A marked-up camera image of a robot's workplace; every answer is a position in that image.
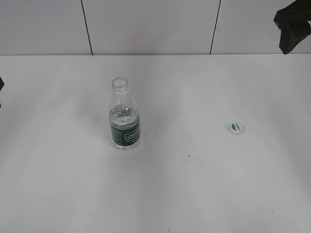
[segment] bottle opening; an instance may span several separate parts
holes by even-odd
[[[128,81],[125,78],[116,78],[112,81],[112,91],[122,93],[128,91]]]

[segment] black object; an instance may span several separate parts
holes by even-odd
[[[0,77],[0,91],[1,91],[1,89],[3,88],[3,86],[4,86],[4,82],[2,81],[2,79],[1,79],[1,77]]]
[[[311,34],[311,0],[296,0],[276,13],[274,22],[281,30],[280,49],[290,53]]]

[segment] green logo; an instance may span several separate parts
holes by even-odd
[[[232,124],[232,125],[231,125],[231,128],[232,128],[234,131],[241,131],[241,129],[240,129],[238,123]]]

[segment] tile grout line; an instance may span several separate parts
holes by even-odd
[[[209,54],[212,54],[212,49],[213,49],[213,44],[214,44],[214,37],[215,37],[215,33],[216,33],[216,28],[217,28],[217,23],[218,23],[218,16],[219,16],[219,11],[220,11],[220,6],[222,4],[222,0],[219,0],[219,6],[218,6],[218,12],[217,12],[217,16],[216,16],[216,22],[215,22],[215,28],[214,28],[214,33],[213,33],[213,39],[212,39],[212,43],[210,45],[210,51]]]
[[[81,7],[82,7],[82,11],[83,11],[84,23],[86,24],[86,32],[87,32],[88,44],[89,44],[89,48],[91,49],[91,54],[93,55],[93,49],[92,49],[91,40],[89,38],[89,32],[88,32],[88,27],[87,27],[87,22],[86,22],[86,14],[85,14],[85,11],[84,11],[84,6],[83,6],[82,0],[81,0]]]

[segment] water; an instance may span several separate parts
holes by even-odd
[[[117,130],[129,130],[136,126],[139,121],[139,115],[135,109],[126,106],[117,106],[110,111],[109,121],[110,125]],[[114,145],[121,150],[131,150],[136,148],[138,144],[139,140],[130,146],[121,146],[114,142]]]

